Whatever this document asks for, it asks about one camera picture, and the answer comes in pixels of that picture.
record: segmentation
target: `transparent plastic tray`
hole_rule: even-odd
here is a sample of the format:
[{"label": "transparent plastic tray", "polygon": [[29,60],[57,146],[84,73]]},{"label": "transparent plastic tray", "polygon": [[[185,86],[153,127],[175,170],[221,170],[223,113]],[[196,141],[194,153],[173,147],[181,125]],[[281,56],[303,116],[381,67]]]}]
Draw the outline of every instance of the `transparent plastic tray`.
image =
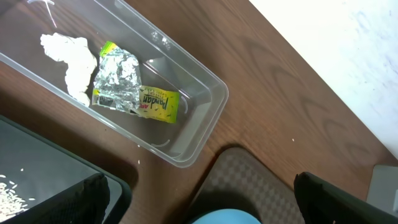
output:
[{"label": "transparent plastic tray", "polygon": [[[226,85],[124,1],[55,1],[49,9],[57,28],[44,2],[0,1],[0,60],[166,161],[193,164],[228,99]],[[97,58],[107,40],[136,55],[143,85],[180,92],[177,122],[74,100],[65,84],[67,65],[46,56],[40,45],[42,34],[54,32],[87,38]]]}]

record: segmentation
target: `brown placemat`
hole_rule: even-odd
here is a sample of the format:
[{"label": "brown placemat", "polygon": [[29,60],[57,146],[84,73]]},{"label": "brown placemat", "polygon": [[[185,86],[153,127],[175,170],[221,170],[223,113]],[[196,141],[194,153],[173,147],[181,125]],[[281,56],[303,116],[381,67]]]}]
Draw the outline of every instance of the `brown placemat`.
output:
[{"label": "brown placemat", "polygon": [[219,156],[185,220],[224,208],[243,210],[266,224],[304,223],[293,191],[241,148]]}]

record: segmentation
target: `crumpled aluminum foil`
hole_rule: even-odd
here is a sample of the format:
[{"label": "crumpled aluminum foil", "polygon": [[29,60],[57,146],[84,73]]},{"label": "crumpled aluminum foil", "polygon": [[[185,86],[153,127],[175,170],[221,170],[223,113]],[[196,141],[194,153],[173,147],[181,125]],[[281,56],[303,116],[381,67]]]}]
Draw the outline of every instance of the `crumpled aluminum foil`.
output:
[{"label": "crumpled aluminum foil", "polygon": [[139,107],[141,74],[136,56],[119,47],[99,58],[93,104],[130,113]]}]

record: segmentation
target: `brown wood surface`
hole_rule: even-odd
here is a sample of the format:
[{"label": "brown wood surface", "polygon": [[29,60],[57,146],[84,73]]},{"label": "brown wood surface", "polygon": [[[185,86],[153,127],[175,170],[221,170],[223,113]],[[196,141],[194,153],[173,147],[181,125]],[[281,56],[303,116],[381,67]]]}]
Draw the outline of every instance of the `brown wood surface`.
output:
[{"label": "brown wood surface", "polygon": [[127,2],[229,88],[218,124],[189,168],[168,164],[0,65],[0,114],[126,180],[133,201],[123,223],[177,222],[216,155],[232,144],[291,187],[296,174],[309,171],[363,200],[373,166],[397,164],[249,1]]}]

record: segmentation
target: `light blue plate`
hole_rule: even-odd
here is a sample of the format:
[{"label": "light blue plate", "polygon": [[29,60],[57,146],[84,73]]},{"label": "light blue plate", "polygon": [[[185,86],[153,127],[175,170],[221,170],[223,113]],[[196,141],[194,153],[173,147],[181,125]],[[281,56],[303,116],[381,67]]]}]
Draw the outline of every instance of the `light blue plate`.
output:
[{"label": "light blue plate", "polygon": [[192,224],[261,224],[247,212],[237,209],[222,209],[207,213]]}]

